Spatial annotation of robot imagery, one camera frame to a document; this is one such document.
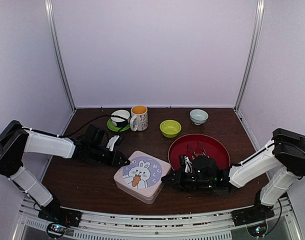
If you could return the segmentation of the bunny print tin lid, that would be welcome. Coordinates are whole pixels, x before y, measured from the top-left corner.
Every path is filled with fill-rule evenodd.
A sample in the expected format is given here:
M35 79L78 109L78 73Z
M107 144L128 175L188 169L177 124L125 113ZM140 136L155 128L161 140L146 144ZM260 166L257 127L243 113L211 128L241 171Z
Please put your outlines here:
M139 150L133 152L128 159L130 164L121 167L113 179L140 176L144 181L148 181L149 185L152 185L153 182L162 181L162 177L171 170L171 165L168 162Z

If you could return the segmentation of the silver divided tin box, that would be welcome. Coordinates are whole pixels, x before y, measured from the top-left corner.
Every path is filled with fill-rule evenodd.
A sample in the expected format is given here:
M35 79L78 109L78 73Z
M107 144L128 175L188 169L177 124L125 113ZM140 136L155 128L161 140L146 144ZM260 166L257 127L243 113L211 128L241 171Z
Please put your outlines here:
M149 185L148 181L144 181L144 179L138 175L133 177L127 176L126 178L123 178L122 176L114 177L114 181L119 189L145 204L152 204L164 186L160 179L156 182L152 182L152 185Z

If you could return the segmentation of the white metal tongs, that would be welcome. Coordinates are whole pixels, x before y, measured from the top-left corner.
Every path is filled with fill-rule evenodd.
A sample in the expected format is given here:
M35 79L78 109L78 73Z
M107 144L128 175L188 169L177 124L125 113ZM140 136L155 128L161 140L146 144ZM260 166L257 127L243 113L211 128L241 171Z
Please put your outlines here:
M195 159L199 156L204 156L206 158L209 157L205 148L203 147L202 143L199 140L196 142L195 148L193 148L190 144L187 144L186 148L187 148L187 151L191 154L193 159Z

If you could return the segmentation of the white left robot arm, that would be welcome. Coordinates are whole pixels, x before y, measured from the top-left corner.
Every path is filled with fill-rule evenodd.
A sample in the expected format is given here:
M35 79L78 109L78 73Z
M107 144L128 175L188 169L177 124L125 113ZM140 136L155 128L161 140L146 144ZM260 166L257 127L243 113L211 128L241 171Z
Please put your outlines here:
M115 134L108 139L106 145L101 142L105 132L90 124L85 133L73 138L70 135L58 135L23 126L12 120L0 134L0 175L14 182L53 222L60 222L64 210L59 207L55 196L35 174L38 169L30 171L26 163L41 160L34 167L46 166L48 157L60 157L78 161L94 161L112 167L123 167L130 164L128 158L115 145L120 135Z

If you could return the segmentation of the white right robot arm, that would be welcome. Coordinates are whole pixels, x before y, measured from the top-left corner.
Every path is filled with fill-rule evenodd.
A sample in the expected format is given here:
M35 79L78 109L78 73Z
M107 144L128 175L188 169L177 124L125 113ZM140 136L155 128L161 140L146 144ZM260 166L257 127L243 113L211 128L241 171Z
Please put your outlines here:
M179 167L162 177L162 182L184 191L205 189L228 195L233 189L244 187L258 176L279 168L272 180L257 193L256 204L249 209L249 217L259 221L292 184L305 177L305 135L277 128L272 138L257 152L239 163L224 168L219 158L211 154L213 148L197 141L197 149L186 143L185 153L177 155Z

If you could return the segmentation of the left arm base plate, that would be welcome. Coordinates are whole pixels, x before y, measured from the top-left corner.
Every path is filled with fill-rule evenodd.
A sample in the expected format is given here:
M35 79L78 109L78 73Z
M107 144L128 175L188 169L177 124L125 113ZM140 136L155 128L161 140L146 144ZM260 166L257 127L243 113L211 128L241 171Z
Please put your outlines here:
M82 218L82 213L78 210L63 208L60 206L42 207L38 217L53 223L58 223L66 227L78 227Z

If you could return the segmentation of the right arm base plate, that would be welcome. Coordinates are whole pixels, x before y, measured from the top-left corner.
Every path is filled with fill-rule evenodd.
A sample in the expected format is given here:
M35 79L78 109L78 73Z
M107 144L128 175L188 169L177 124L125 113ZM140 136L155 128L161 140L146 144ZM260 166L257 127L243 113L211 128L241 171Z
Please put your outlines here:
M275 213L272 207L260 205L234 210L231 215L234 225L242 226L272 218Z

